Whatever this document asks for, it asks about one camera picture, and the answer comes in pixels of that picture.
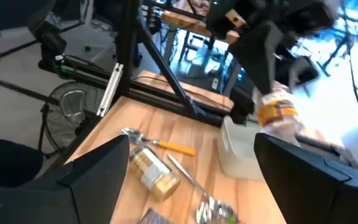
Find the orange label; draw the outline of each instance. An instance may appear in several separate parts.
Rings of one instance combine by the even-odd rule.
[[[272,101],[261,106],[256,113],[259,125],[262,127],[274,121],[280,121],[285,115],[298,116],[298,112],[289,100]]]

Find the plastic bottle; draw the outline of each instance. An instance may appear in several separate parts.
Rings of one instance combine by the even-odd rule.
[[[295,134],[303,128],[289,87],[275,82],[268,95],[254,90],[252,99],[262,132],[299,146]]]

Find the spoon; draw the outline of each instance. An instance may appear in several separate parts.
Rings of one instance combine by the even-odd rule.
[[[212,198],[207,191],[201,186],[197,180],[191,176],[187,170],[175,159],[171,154],[168,155],[168,158],[173,162],[173,164],[194,184],[198,189],[203,193],[203,197],[207,200],[201,204],[200,209],[197,211],[197,222],[201,223],[210,223],[211,220],[220,222],[220,223],[237,223],[238,218],[233,208],[230,205],[223,203],[220,200],[215,200]]]
[[[134,144],[142,144],[142,143],[152,143],[152,144],[156,144],[158,146],[161,147],[165,147],[167,149],[171,149],[177,152],[181,152],[184,154],[188,154],[191,156],[195,156],[196,155],[196,151],[192,148],[189,147],[185,147],[185,146],[179,146],[177,144],[172,144],[166,141],[160,141],[160,140],[156,140],[156,139],[147,139],[144,137],[144,135],[137,129],[134,128],[124,128],[121,130],[121,132],[123,134],[128,135],[130,142],[134,143]]]

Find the black metal frame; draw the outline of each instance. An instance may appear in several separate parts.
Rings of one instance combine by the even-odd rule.
[[[160,4],[151,0],[144,0],[145,4],[149,6],[158,6],[162,9],[173,11],[185,16],[192,17],[194,19],[202,19],[199,16],[194,14],[189,14],[189,12],[182,11],[180,9],[175,9],[171,7],[170,0],[168,4]],[[120,96],[126,96],[133,100],[141,101],[143,103],[152,105],[163,110],[171,111],[173,113],[180,114],[182,116],[189,117],[191,119],[200,121],[202,123],[207,123],[213,126],[220,127],[223,123],[223,118],[226,115],[229,115],[230,111],[220,110],[213,106],[206,105],[197,101],[193,101],[188,97],[185,91],[180,86],[179,82],[176,80],[173,72],[171,71],[169,64],[163,59],[157,47],[154,45],[151,33],[144,26],[143,21],[138,17],[138,8],[140,6],[139,0],[128,0],[127,2],[127,11],[125,13],[126,24],[128,29],[123,33],[125,38],[125,43],[123,45],[122,52],[122,61],[119,63],[124,65],[124,71],[119,82],[116,95],[113,98],[111,106],[115,104]],[[134,80],[131,80],[131,68],[132,68],[132,58],[133,58],[133,47],[135,44],[135,35],[139,36],[139,39],[145,45],[145,48],[149,51],[150,55],[161,69],[162,75],[167,79],[167,82],[172,87],[174,93],[161,90],[159,88],[146,85]],[[70,61],[68,66],[74,65],[77,71],[82,73],[76,74],[74,78],[78,82],[83,82],[89,85],[93,85],[98,88],[105,88],[108,82],[108,77],[110,74],[107,71],[100,69],[92,68],[89,65],[85,65],[81,62]],[[50,63],[40,62],[40,68],[49,70],[56,73],[55,68],[52,67]],[[54,170],[56,167],[64,164],[70,156],[76,151],[78,146],[85,140],[87,135],[91,130],[99,123],[101,120],[100,117],[92,120],[81,132],[81,134],[69,145],[69,147],[62,152],[61,156],[50,166],[48,172]],[[321,142],[315,141],[314,139],[300,138],[297,136],[297,139],[300,142],[304,142],[311,146],[321,148],[322,150],[336,154],[334,148],[330,145],[322,144]]]

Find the gray floor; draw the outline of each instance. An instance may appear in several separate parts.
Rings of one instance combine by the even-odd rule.
[[[63,37],[69,43],[67,52],[84,59],[91,58],[98,49],[102,49],[112,41],[108,35],[91,32],[87,27],[71,30],[63,34]],[[28,32],[2,34],[0,52],[30,40],[32,37]],[[93,50],[85,52],[83,50],[85,45],[92,46]],[[141,70],[158,73],[158,67],[143,46],[140,46],[140,51],[143,53],[144,59],[140,68],[134,73]],[[98,60],[97,64],[112,69],[114,65],[112,54],[112,51],[106,53],[106,56]],[[66,81],[59,79],[55,74],[40,70],[37,66],[40,59],[38,44],[4,57],[0,61],[0,79],[48,95],[55,87]],[[303,89],[296,90],[296,95],[303,99],[300,100],[301,112],[308,118],[308,122],[329,135],[340,136],[358,161],[358,110],[351,88],[348,82],[343,80],[339,76],[322,77],[308,85],[308,89],[312,93],[310,100]],[[36,148],[42,105],[41,101],[0,87],[0,138]],[[44,151],[52,150],[51,145],[45,140]],[[44,169],[51,161],[45,163]]]

